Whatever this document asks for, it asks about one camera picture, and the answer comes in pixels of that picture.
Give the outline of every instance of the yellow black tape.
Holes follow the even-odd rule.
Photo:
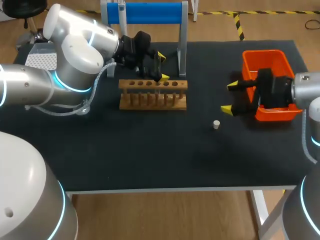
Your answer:
[[[239,14],[234,13],[233,14],[233,20],[234,20],[236,29],[238,31],[238,35],[239,35],[240,41],[246,40],[245,39],[245,35],[244,35],[244,31],[243,31],[242,26],[240,24]]]
[[[259,10],[259,11],[200,11],[197,13],[199,16],[201,15],[233,15],[233,14],[320,14],[320,11],[269,11],[269,10]]]

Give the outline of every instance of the blue padded bar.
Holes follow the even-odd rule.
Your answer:
[[[181,24],[181,2],[126,2],[127,24]],[[108,24],[119,24],[118,3],[107,3]]]

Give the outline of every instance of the white cylinder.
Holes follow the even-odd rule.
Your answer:
[[[76,210],[41,154],[0,132],[0,240],[75,240]]]
[[[219,126],[220,126],[220,121],[218,121],[218,120],[213,121],[213,128],[214,129],[218,129]]]

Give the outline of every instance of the black stool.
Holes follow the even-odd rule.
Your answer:
[[[47,40],[43,36],[43,29],[37,29],[33,17],[42,13],[47,7],[47,0],[4,0],[3,12],[14,19],[24,19],[24,28],[29,32],[20,36],[16,42],[18,50],[24,44],[43,43]]]

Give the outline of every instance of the metal frame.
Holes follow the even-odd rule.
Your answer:
[[[96,191],[68,191],[68,196],[74,194],[116,194],[116,193],[161,193],[161,192],[213,192],[213,191],[250,191],[253,209],[258,225],[258,236],[260,240],[270,240],[272,236],[283,228],[282,210],[285,201],[296,186],[264,186],[264,187],[186,187],[186,188],[147,188],[147,189],[116,189],[116,190],[96,190]],[[286,189],[283,197],[277,203],[273,211],[268,214],[268,209],[263,190],[283,190]],[[285,240],[289,240],[283,231]]]
[[[193,21],[197,21],[199,0],[190,0],[193,12]]]
[[[100,0],[102,23],[110,26],[110,22],[108,18],[108,3],[111,3],[111,0]],[[118,1],[118,18],[119,18],[118,20],[119,20],[121,33],[123,35],[127,35],[128,34],[127,11],[126,11],[126,3],[124,0]],[[186,76],[187,36],[188,36],[187,33],[188,33],[188,1],[182,1],[181,23],[180,23],[180,29],[179,29],[179,40],[178,40],[178,48],[177,48],[179,77]],[[115,72],[115,66],[109,69],[107,76],[114,77],[114,72]]]
[[[291,192],[291,189],[286,190],[282,198],[279,200],[279,202],[272,210],[272,212],[268,214],[268,209],[263,191],[250,191],[256,222],[258,225],[258,236],[260,240],[270,240],[273,237],[273,235],[276,234],[279,228],[282,228],[284,230],[282,212],[284,204]]]

